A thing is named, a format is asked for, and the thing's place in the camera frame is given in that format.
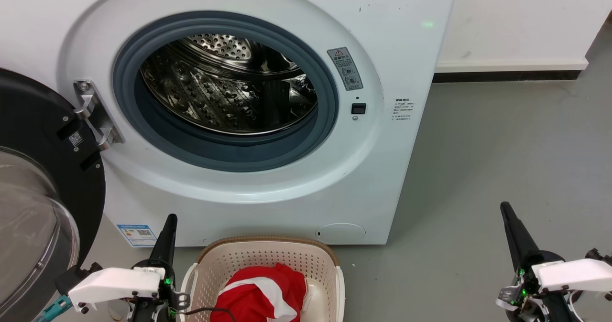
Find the black cable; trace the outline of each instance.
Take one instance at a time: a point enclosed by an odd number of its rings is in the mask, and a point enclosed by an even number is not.
[[[188,316],[188,315],[193,315],[195,313],[199,313],[202,311],[223,311],[223,312],[229,313],[229,317],[231,317],[231,320],[233,322],[236,322],[236,317],[234,317],[234,314],[231,313],[231,311],[229,311],[228,309],[224,309],[224,308],[199,308],[199,309],[195,309],[192,311],[182,312],[182,314],[185,316]]]

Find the gray floor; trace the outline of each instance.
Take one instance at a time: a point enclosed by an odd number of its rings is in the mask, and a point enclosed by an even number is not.
[[[348,322],[506,321],[494,300],[512,277],[499,203],[507,200],[541,248],[566,259],[612,250],[612,27],[575,82],[434,85],[389,244],[336,247]],[[178,249],[184,273],[200,249]],[[86,264],[130,266],[105,219]],[[579,312],[606,321],[612,303]],[[111,321],[106,308],[67,321]]]

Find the white wall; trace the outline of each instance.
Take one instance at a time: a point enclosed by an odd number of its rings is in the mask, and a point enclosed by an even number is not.
[[[580,70],[612,0],[455,0],[437,72]]]

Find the washer opening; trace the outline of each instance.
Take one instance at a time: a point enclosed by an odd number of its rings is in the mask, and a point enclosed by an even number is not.
[[[149,143],[228,172],[306,156],[338,113],[334,77],[317,52],[275,24],[224,11],[172,15],[138,31],[120,51],[113,86]]]
[[[196,34],[162,46],[140,67],[153,97],[177,117],[227,135],[291,128],[317,106],[299,66],[271,47],[228,34]]]

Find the black baseboard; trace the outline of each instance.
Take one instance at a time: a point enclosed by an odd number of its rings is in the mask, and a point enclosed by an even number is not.
[[[581,72],[582,70],[444,72],[434,74],[433,83],[573,81],[580,76]]]

